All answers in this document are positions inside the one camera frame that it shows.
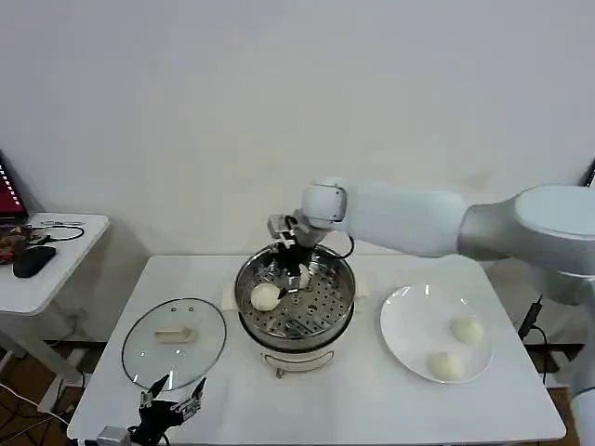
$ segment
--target cable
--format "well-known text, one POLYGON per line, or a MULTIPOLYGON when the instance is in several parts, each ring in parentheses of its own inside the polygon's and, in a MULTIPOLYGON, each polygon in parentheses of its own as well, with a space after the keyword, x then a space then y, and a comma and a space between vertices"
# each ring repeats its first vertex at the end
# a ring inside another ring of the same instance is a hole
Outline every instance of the cable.
POLYGON ((542 299, 543 295, 541 295, 536 302, 531 304, 529 311, 527 311, 527 314, 525 314, 521 327, 519 328, 519 338, 521 340, 527 337, 533 326, 536 324, 537 316, 539 316, 539 312, 543 308, 543 305, 541 304, 542 299))
MULTIPOLYGON (((63 379, 60 379, 59 384, 58 384, 58 392, 56 393, 56 401, 52 405, 52 412, 55 412, 56 411, 56 406, 58 406, 58 403, 62 399, 62 396, 63 395, 60 395, 60 392, 62 391, 62 385, 63 384, 64 384, 64 380, 63 379)), ((51 420, 49 423, 46 424, 46 428, 44 429, 44 433, 41 434, 41 439, 39 440, 39 446, 44 446, 44 442, 46 441, 47 432, 49 431, 49 428, 52 426, 52 422, 53 421, 54 420, 51 420)))
POLYGON ((31 429, 33 429, 34 427, 38 427, 40 425, 42 425, 43 423, 47 423, 48 421, 53 420, 53 418, 51 416, 49 416, 48 418, 44 418, 41 421, 38 421, 37 423, 35 423, 34 425, 30 425, 29 427, 27 427, 26 429, 23 429, 21 432, 11 432, 10 434, 7 434, 3 437, 0 437, 0 441, 2 441, 0 443, 0 446, 4 446, 5 444, 9 444, 9 442, 11 442, 12 440, 14 440, 16 437, 20 437, 21 435, 23 435, 25 432, 29 432, 31 429))
POLYGON ((48 347, 55 347, 60 342, 71 337, 72 335, 74 335, 76 333, 76 330, 78 329, 78 316, 74 316, 71 319, 74 319, 74 322, 73 322, 73 327, 70 329, 70 331, 67 334, 65 334, 63 337, 61 337, 60 339, 57 339, 56 341, 52 342, 51 344, 47 344, 48 347))
MULTIPOLYGON (((17 392, 15 392, 12 388, 10 388, 9 386, 4 385, 3 383, 0 383, 0 387, 5 388, 6 390, 8 390, 10 393, 12 393, 15 397, 20 398, 23 401, 26 401, 30 404, 32 404, 35 407, 39 407, 38 404, 36 402, 33 402, 25 397, 22 397, 21 395, 19 395, 17 392)), ((52 412, 47 412, 48 414, 54 416, 55 418, 59 419, 62 423, 64 423, 66 426, 68 425, 68 421, 66 421, 64 418, 62 418, 59 415, 56 415, 55 413, 52 412)))
POLYGON ((546 336, 546 332, 536 325, 532 326, 531 329, 537 330, 543 336, 543 347, 545 350, 543 354, 543 385, 545 385, 546 377, 548 376, 548 337, 546 336))
POLYGON ((78 230, 78 234, 73 235, 72 237, 66 237, 65 239, 56 239, 51 235, 47 235, 43 239, 41 239, 37 243, 29 243, 30 245, 36 246, 38 244, 46 244, 46 243, 53 243, 53 242, 68 242, 70 240, 80 239, 85 235, 85 228, 81 228, 79 226, 68 226, 68 225, 52 225, 52 226, 41 226, 38 228, 32 228, 32 230, 53 230, 53 229, 63 229, 63 230, 78 230))
POLYGON ((335 256, 335 258, 338 258, 339 260, 344 260, 347 257, 349 257, 350 255, 352 255, 353 251, 355 251, 355 240, 353 240, 353 237, 351 237, 350 235, 348 235, 348 237, 350 238, 350 242, 351 242, 350 250, 347 252, 347 254, 344 254, 343 256, 335 256))
POLYGON ((43 414, 41 414, 41 415, 28 415, 26 413, 20 413, 20 412, 18 412, 19 405, 17 405, 17 408, 16 409, 12 410, 9 407, 7 407, 2 401, 0 401, 0 406, 4 407, 7 411, 9 411, 13 415, 18 416, 20 418, 43 418, 44 417, 43 414))

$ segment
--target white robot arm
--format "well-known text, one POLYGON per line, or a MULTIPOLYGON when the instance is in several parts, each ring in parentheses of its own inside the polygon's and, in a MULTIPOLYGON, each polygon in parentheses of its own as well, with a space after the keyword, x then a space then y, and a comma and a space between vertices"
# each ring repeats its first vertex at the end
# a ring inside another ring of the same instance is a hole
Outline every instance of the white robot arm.
MULTIPOLYGON (((461 254, 476 260, 519 258, 533 267, 544 296, 583 305, 595 322, 595 192, 571 186, 526 190, 501 203, 467 206, 446 191, 397 191, 388 186, 329 177, 303 193, 296 222, 272 216, 273 237, 290 230, 302 246, 331 230, 414 256, 461 254)), ((571 385, 576 424, 584 444, 595 444, 595 331, 571 385)))

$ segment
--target power cord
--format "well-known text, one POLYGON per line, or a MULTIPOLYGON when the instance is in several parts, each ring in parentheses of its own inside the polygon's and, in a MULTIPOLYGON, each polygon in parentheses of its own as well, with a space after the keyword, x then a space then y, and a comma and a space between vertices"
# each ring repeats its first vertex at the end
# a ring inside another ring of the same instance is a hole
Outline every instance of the power cord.
POLYGON ((61 337, 60 339, 55 340, 54 342, 52 342, 51 344, 47 344, 48 347, 55 347, 57 346, 60 342, 68 339, 69 337, 71 337, 72 335, 74 335, 76 333, 76 330, 78 329, 78 316, 72 316, 73 319, 73 326, 71 327, 71 329, 68 331, 67 334, 65 334, 63 337, 61 337))
POLYGON ((546 384, 546 377, 548 376, 548 354, 549 354, 549 347, 548 347, 548 337, 546 336, 546 332, 544 332, 541 328, 539 328, 536 325, 537 322, 537 316, 539 315, 539 312, 541 311, 541 309, 543 308, 543 305, 541 304, 541 301, 543 300, 543 295, 541 295, 536 302, 534 302, 533 304, 531 304, 531 307, 529 307, 529 310, 527 311, 527 314, 524 316, 524 319, 522 320, 521 323, 521 327, 519 328, 519 338, 523 341, 525 337, 527 337, 527 335, 529 334, 529 332, 531 332, 531 330, 537 330, 539 333, 541 333, 541 336, 543 337, 543 347, 544 347, 544 352, 543 352, 543 385, 546 384))
POLYGON ((73 235, 72 237, 66 237, 63 239, 57 239, 52 237, 51 235, 47 235, 43 237, 36 243, 29 243, 31 246, 37 246, 46 243, 53 243, 53 242, 68 242, 70 240, 80 239, 85 235, 85 228, 81 228, 80 226, 68 226, 68 225, 52 225, 52 226, 41 226, 38 228, 32 228, 32 230, 53 230, 53 229, 64 229, 64 230, 78 230, 78 234, 73 235))
MULTIPOLYGON (((15 373, 15 370, 17 368, 17 366, 19 365, 19 363, 22 361, 22 358, 18 358, 17 362, 15 363, 15 365, 12 366, 12 370, 10 371, 10 377, 12 377, 12 375, 15 373)), ((3 379, 1 382, 5 383, 7 386, 10 386, 10 381, 9 379, 5 380, 3 379)), ((0 406, 2 406, 5 410, 7 410, 8 412, 11 413, 11 415, 14 415, 13 419, 18 417, 18 418, 30 418, 30 419, 39 419, 39 418, 43 418, 45 415, 44 414, 37 414, 37 415, 28 415, 26 413, 21 413, 19 412, 19 408, 20 408, 20 403, 21 401, 19 399, 17 399, 17 407, 12 409, 8 406, 6 406, 1 400, 0 400, 0 406)))
MULTIPOLYGON (((58 384, 58 393, 56 394, 56 401, 54 402, 54 404, 52 405, 52 412, 56 411, 56 407, 58 406, 58 403, 60 402, 60 400, 62 399, 63 395, 60 395, 60 392, 62 391, 62 385, 64 384, 64 380, 61 379, 59 381, 58 384)), ((41 439, 39 440, 39 446, 44 446, 44 443, 46 442, 46 436, 47 436, 47 432, 49 432, 49 429, 52 426, 53 423, 53 419, 49 421, 49 423, 46 424, 46 428, 44 429, 44 433, 41 435, 41 439)))
POLYGON ((350 238, 351 243, 350 250, 347 252, 347 254, 344 254, 343 256, 335 256, 335 258, 338 258, 339 260, 344 260, 347 257, 351 256, 353 254, 353 251, 355 251, 355 240, 353 240, 353 237, 351 237, 349 234, 348 237, 350 238))
POLYGON ((543 347, 544 347, 544 352, 543 352, 543 385, 546 384, 546 377, 548 376, 548 337, 546 336, 546 332, 544 332, 541 328, 539 328, 538 326, 534 325, 531 327, 532 330, 537 330, 539 333, 541 333, 542 337, 543 337, 543 347))
POLYGON ((10 442, 12 442, 12 440, 14 440, 17 437, 20 437, 21 435, 26 434, 27 432, 29 432, 34 427, 41 426, 43 423, 47 423, 48 421, 51 421, 53 419, 54 419, 53 417, 48 416, 48 417, 44 418, 43 420, 38 421, 34 425, 30 425, 29 427, 23 429, 20 432, 11 432, 9 434, 6 434, 6 435, 0 437, 0 441, 2 441, 2 442, 0 442, 0 446, 4 446, 5 444, 9 444, 10 442))
MULTIPOLYGON (((6 390, 8 390, 10 393, 12 393, 15 397, 20 398, 23 401, 28 402, 29 404, 32 404, 35 407, 38 407, 38 404, 34 401, 29 400, 28 398, 22 397, 21 395, 19 395, 17 392, 15 392, 12 388, 10 388, 9 386, 6 386, 3 383, 0 383, 0 387, 5 388, 6 390)), ((53 417, 59 419, 62 423, 64 423, 66 426, 68 425, 68 421, 66 421, 64 418, 62 418, 59 415, 56 415, 53 412, 47 412, 48 414, 52 415, 53 417)))

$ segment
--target tabletop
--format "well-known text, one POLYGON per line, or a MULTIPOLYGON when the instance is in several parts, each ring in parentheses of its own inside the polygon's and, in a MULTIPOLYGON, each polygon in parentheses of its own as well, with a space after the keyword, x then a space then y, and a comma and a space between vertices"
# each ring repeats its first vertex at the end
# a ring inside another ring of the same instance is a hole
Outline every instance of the tabletop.
MULTIPOLYGON (((220 305, 245 256, 154 256, 128 301, 68 428, 94 439, 105 426, 139 422, 140 387, 126 377, 121 350, 146 311, 167 300, 200 297, 220 305)), ((356 280, 369 296, 356 302, 347 344, 333 362, 274 378, 255 354, 237 314, 225 311, 225 348, 207 373, 201 412, 167 434, 177 444, 432 444, 557 439, 565 434, 540 376, 479 264, 460 256, 353 256, 356 280), (432 283, 465 296, 494 343, 494 359, 478 379, 441 385, 404 368, 379 330, 391 291, 432 283)), ((183 400, 192 386, 162 394, 183 400)))
MULTIPOLYGON (((41 271, 28 279, 15 277, 12 266, 0 265, 1 313, 35 315, 43 311, 109 226, 106 216, 50 213, 35 214, 27 224, 41 227, 44 226, 42 222, 46 221, 60 221, 66 224, 69 221, 82 222, 85 234, 68 242, 49 243, 49 246, 57 249, 56 255, 41 271)), ((53 229, 44 233, 58 238, 69 237, 77 232, 53 229)))

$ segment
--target pot lid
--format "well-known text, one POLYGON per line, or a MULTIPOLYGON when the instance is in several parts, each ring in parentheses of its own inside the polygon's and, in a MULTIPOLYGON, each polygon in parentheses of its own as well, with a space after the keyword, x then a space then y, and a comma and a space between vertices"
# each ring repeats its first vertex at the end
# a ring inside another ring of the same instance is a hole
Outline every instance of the pot lid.
POLYGON ((221 312, 198 298, 174 299, 147 312, 132 327, 122 348, 130 380, 144 388, 169 375, 164 390, 204 376, 225 345, 221 312))

